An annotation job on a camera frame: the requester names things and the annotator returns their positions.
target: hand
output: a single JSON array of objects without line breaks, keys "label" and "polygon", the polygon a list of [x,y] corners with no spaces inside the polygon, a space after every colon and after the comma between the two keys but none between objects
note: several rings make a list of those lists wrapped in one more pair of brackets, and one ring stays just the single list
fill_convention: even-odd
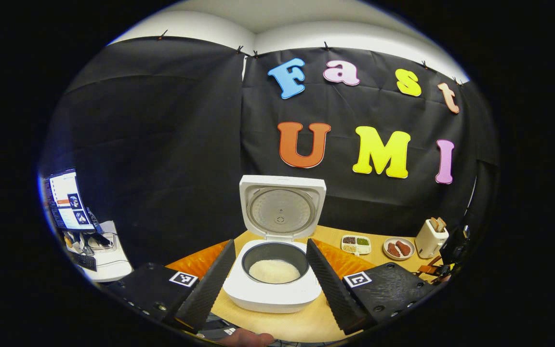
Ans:
[{"label": "hand", "polygon": [[217,342],[228,347],[266,347],[275,340],[271,334],[254,334],[249,330],[239,328],[230,336]]}]

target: white wall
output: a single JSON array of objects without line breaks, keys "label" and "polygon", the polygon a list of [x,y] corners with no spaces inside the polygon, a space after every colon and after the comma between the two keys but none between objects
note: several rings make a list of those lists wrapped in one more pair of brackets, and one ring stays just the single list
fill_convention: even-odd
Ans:
[{"label": "white wall", "polygon": [[467,82],[468,76],[447,53],[428,40],[399,33],[392,29],[354,22],[307,22],[270,29],[254,34],[239,24],[224,18],[194,11],[157,13],[132,27],[111,43],[136,37],[189,37],[223,44],[234,49],[244,46],[243,52],[253,54],[291,48],[330,47],[368,49],[397,55],[425,63],[436,71],[457,81]]},{"label": "white wall", "polygon": [[224,18],[192,11],[168,11],[156,13],[136,24],[112,41],[137,37],[158,37],[167,30],[167,37],[189,37],[223,44],[234,49],[244,46],[252,51],[255,35],[246,28]]},{"label": "white wall", "polygon": [[330,47],[368,49],[397,55],[425,64],[458,81],[469,81],[468,76],[450,55],[438,46],[369,24],[353,22],[311,22],[271,29],[256,35],[258,53],[290,48]]}]

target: colorful foam letter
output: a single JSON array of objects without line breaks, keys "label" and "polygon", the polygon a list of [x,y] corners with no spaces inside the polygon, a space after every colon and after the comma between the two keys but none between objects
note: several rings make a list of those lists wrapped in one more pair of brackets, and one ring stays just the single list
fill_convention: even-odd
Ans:
[{"label": "colorful foam letter", "polygon": [[396,178],[407,178],[406,170],[406,151],[410,135],[405,132],[394,132],[388,140],[387,145],[383,145],[381,137],[376,129],[372,127],[357,127],[355,132],[361,137],[359,146],[359,160],[353,165],[353,171],[360,174],[372,172],[370,166],[370,156],[376,167],[376,173],[381,174],[387,166],[389,160],[391,165],[387,169],[387,176]]},{"label": "colorful foam letter", "polygon": [[295,80],[303,81],[305,79],[304,72],[297,67],[304,65],[304,61],[295,58],[272,68],[269,70],[269,73],[267,73],[267,75],[275,77],[280,88],[282,88],[282,99],[288,99],[293,95],[301,93],[305,89],[304,85],[295,83]]},{"label": "colorful foam letter", "polygon": [[357,79],[357,67],[346,61],[329,61],[327,66],[330,67],[322,73],[324,79],[332,82],[344,82],[349,86],[356,86],[361,82]]},{"label": "colorful foam letter", "polygon": [[455,105],[453,102],[453,98],[455,97],[455,93],[449,89],[446,83],[441,83],[438,85],[438,88],[442,90],[442,94],[445,96],[445,103],[449,106],[449,110],[454,114],[458,114],[460,112],[460,107]]},{"label": "colorful foam letter", "polygon": [[419,78],[412,71],[398,68],[395,70],[395,77],[397,77],[397,88],[404,94],[419,96],[421,95],[421,86],[417,83]]},{"label": "colorful foam letter", "polygon": [[324,158],[324,144],[326,142],[327,133],[331,131],[331,126],[325,123],[312,123],[310,130],[314,133],[312,142],[312,152],[309,156],[300,156],[297,153],[297,138],[299,131],[304,128],[301,123],[295,121],[284,121],[277,125],[280,131],[279,139],[279,156],[282,157],[284,163],[294,166],[310,169],[320,164]]},{"label": "colorful foam letter", "polygon": [[449,185],[453,182],[453,177],[451,177],[451,152],[455,145],[449,140],[438,140],[436,145],[440,148],[440,169],[438,169],[438,175],[436,175],[436,182]]}]

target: keyboard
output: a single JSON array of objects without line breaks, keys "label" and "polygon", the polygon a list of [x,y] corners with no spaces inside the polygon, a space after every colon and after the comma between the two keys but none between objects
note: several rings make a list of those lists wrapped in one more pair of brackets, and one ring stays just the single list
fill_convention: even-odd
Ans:
[{"label": "keyboard", "polygon": [[77,264],[80,267],[87,268],[88,270],[97,271],[94,257],[70,251],[68,251],[68,253],[70,254],[70,257],[72,258],[72,262],[74,262],[74,264]]}]

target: purple letter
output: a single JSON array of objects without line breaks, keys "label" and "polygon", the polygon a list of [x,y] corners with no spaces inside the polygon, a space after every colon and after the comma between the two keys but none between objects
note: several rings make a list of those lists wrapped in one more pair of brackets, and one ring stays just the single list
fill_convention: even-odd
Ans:
[{"label": "purple letter", "polygon": [[449,185],[453,182],[451,177],[451,152],[455,145],[449,140],[438,140],[436,145],[440,148],[440,169],[436,175],[436,182]]}]

